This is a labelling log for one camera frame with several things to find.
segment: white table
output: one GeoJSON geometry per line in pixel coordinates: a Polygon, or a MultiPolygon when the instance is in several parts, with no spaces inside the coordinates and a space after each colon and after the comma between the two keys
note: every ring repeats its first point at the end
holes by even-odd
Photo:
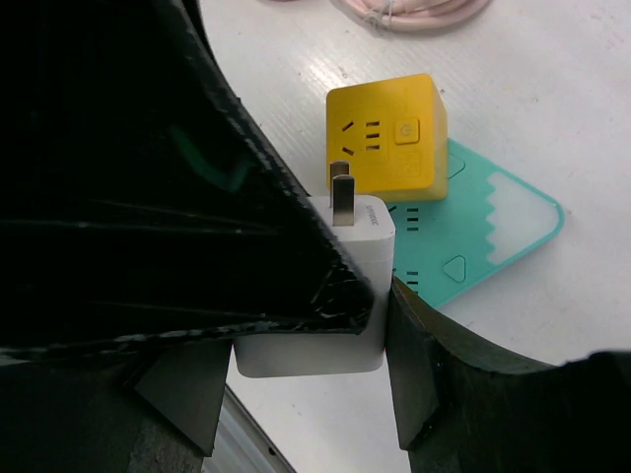
{"type": "MultiPolygon", "coordinates": [[[[443,312],[561,364],[631,349],[631,7],[495,0],[446,34],[375,33],[329,0],[202,0],[217,60],[280,155],[324,194],[324,96],[429,72],[451,136],[557,198],[561,235],[443,312]]],[[[407,472],[386,368],[229,385],[299,473],[407,472]]]]}

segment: electrical outlet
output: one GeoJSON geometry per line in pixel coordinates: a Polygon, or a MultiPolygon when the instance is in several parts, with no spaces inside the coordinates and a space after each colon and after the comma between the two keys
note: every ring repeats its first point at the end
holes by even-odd
{"type": "Polygon", "coordinates": [[[447,113],[432,78],[419,74],[332,90],[326,160],[346,161],[356,192],[385,201],[447,196],[447,113]]]}

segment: white charger plug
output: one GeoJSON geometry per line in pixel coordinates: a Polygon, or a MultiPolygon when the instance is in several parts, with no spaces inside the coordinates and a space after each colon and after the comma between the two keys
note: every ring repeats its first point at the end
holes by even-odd
{"type": "Polygon", "coordinates": [[[386,204],[354,196],[348,164],[331,164],[331,197],[311,197],[355,264],[370,281],[375,303],[359,335],[269,334],[235,341],[239,372],[247,377],[371,372],[384,362],[387,301],[394,258],[394,222],[386,204]]]}

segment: teal power strip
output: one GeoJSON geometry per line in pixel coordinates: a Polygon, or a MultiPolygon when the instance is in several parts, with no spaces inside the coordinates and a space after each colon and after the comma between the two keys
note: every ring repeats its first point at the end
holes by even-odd
{"type": "Polygon", "coordinates": [[[394,273],[438,307],[555,237],[560,204],[450,141],[450,191],[439,202],[392,202],[394,273]]]}

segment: metal prong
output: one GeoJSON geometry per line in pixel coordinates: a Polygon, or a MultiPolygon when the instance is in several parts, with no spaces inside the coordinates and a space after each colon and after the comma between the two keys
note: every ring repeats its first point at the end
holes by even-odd
{"type": "Polygon", "coordinates": [[[333,178],[333,226],[352,227],[355,225],[355,179],[342,174],[333,178]]]}
{"type": "Polygon", "coordinates": [[[328,183],[328,185],[330,188],[330,199],[331,199],[328,204],[329,207],[333,206],[333,180],[339,175],[350,174],[350,173],[351,173],[351,167],[345,161],[334,161],[328,167],[328,174],[329,174],[329,179],[330,179],[330,182],[328,183]]]}

